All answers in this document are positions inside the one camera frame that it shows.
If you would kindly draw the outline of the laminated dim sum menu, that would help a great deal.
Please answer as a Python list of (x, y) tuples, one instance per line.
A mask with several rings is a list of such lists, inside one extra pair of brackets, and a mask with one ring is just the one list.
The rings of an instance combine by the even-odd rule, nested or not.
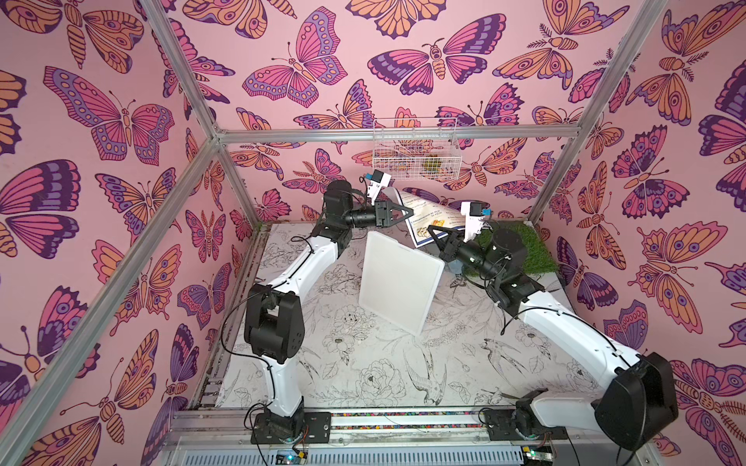
[(462, 201), (438, 196), (421, 188), (402, 188), (397, 193), (402, 204), (414, 213), (406, 219), (405, 225), (415, 248), (433, 242), (427, 230), (429, 226), (464, 229), (465, 219), (460, 211)]

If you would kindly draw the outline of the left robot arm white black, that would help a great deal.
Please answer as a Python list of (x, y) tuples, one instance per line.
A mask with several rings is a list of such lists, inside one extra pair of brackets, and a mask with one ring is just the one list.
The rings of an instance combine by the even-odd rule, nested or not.
[(414, 211), (390, 199), (379, 200), (381, 185), (370, 184), (369, 199), (355, 202), (357, 191), (346, 181), (326, 190), (322, 213), (311, 233), (300, 238), (304, 250), (279, 277), (249, 291), (244, 312), (244, 340), (266, 368), (268, 404), (265, 423), (279, 437), (296, 438), (304, 429), (304, 399), (296, 377), (296, 355), (305, 337), (302, 301), (351, 243), (356, 229), (388, 228), (413, 217)]

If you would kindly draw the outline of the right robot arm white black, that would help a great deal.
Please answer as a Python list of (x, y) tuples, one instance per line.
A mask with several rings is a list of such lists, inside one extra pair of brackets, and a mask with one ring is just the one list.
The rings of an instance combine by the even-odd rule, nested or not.
[(671, 364), (612, 340), (571, 313), (524, 270), (528, 257), (520, 234), (490, 223), (480, 244), (462, 230), (427, 229), (446, 262), (458, 261), (478, 274), (491, 301), (551, 340), (575, 359), (600, 388), (600, 395), (536, 389), (516, 401), (512, 424), (531, 439), (553, 428), (603, 433), (622, 450), (636, 452), (679, 417)]

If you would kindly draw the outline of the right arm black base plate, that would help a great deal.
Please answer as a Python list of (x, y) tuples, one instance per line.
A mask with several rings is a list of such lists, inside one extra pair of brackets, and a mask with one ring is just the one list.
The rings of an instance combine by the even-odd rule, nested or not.
[(478, 414), (491, 441), (567, 440), (564, 427), (546, 427), (532, 414), (514, 407), (482, 408)]

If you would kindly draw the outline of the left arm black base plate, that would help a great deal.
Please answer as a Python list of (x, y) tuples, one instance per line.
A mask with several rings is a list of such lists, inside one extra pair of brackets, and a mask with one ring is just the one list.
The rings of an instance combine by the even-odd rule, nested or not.
[(331, 413), (311, 412), (294, 417), (260, 413), (254, 418), (251, 442), (254, 445), (327, 444), (330, 439)]

